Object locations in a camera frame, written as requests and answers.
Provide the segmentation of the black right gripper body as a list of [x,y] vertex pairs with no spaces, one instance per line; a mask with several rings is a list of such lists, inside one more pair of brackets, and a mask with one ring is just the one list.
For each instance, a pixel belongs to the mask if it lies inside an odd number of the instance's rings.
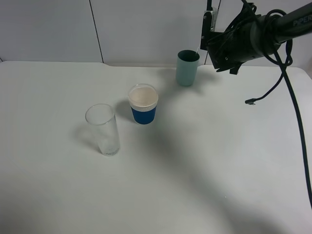
[[229,71],[230,74],[238,74],[243,62],[238,58],[242,49],[241,30],[246,23],[238,23],[233,28],[224,32],[208,33],[206,48],[212,64],[217,72]]

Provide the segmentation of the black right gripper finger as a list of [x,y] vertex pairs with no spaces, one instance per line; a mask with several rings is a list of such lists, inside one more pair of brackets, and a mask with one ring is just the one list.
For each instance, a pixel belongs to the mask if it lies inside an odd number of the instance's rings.
[[200,49],[207,50],[207,42],[211,33],[215,31],[217,9],[212,6],[212,0],[207,0],[206,11],[203,15]]

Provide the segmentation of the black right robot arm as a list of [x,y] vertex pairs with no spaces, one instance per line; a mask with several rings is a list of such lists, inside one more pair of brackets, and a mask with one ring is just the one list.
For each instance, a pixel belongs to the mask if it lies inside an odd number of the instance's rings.
[[203,16],[200,49],[207,51],[218,72],[236,75],[242,64],[268,57],[283,43],[311,33],[312,5],[308,3],[288,14],[274,9],[266,15],[256,14],[252,2],[243,1],[240,13],[224,32],[215,31],[218,11],[207,2]]

